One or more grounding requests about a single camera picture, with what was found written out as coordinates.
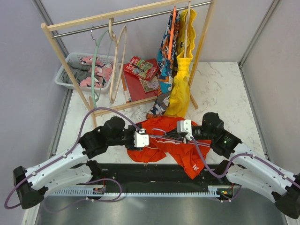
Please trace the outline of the blue wire hanger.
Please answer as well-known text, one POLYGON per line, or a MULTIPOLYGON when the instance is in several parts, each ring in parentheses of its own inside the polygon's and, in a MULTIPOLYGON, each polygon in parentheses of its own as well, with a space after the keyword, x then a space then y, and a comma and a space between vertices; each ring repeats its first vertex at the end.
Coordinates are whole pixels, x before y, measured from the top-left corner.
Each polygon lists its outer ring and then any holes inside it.
POLYGON ((169 142, 174 142, 174 143, 182 143, 182 144, 196 144, 198 146, 203 146, 203 147, 209 147, 211 144, 211 140, 195 140, 195 141, 188 141, 185 137, 184 134, 181 134, 182 139, 181 140, 174 140, 171 138, 165 138, 164 136, 166 135, 166 133, 168 133, 167 131, 160 129, 160 128, 152 128, 147 130, 147 134, 150 135, 150 138, 154 138, 154 139, 158 139, 159 141, 169 141, 169 142))

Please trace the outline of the orange shorts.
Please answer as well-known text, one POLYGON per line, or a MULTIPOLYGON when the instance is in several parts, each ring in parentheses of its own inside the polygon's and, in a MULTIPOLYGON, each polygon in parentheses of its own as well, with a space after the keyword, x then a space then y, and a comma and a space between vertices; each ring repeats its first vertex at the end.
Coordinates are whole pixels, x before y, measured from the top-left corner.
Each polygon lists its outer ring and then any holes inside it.
MULTIPOLYGON (((140 122, 142 128, 146 129, 149 135, 162 135, 176 128, 177 121, 183 120, 181 117, 158 117, 140 122)), ((149 146, 143 147, 142 151, 127 150, 128 156, 138 163, 158 162, 164 159, 167 154, 183 167, 185 173, 191 179, 200 174, 204 168, 204 162, 194 143, 180 143, 162 138, 150 138, 149 146)))

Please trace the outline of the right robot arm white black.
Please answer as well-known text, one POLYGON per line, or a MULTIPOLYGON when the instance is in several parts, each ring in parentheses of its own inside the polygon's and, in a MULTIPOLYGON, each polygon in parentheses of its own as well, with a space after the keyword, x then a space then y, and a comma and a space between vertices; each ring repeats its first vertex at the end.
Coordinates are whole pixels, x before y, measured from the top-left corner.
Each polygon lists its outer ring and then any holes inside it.
POLYGON ((203 115, 200 126, 191 120, 179 120, 176 128, 167 132, 167 137, 193 143, 196 147, 202 140, 210 140, 210 148, 225 157, 219 164, 220 170, 205 168, 219 184, 231 182, 257 192, 292 219, 300 217, 300 176, 287 171, 257 155, 241 139, 224 128, 224 122, 215 112, 203 115))

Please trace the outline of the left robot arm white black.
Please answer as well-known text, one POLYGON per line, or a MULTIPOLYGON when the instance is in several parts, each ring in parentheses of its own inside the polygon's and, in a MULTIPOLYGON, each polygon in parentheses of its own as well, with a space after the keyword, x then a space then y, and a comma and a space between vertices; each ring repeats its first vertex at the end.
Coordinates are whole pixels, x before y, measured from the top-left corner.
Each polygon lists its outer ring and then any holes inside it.
POLYGON ((112 117, 92 131, 79 134, 74 145, 36 166, 19 166, 13 170, 15 192, 22 209, 32 208, 55 191, 71 185, 103 179, 100 165, 94 157, 106 153, 110 146, 125 146, 136 150, 136 137, 142 127, 125 126, 120 117, 112 117))

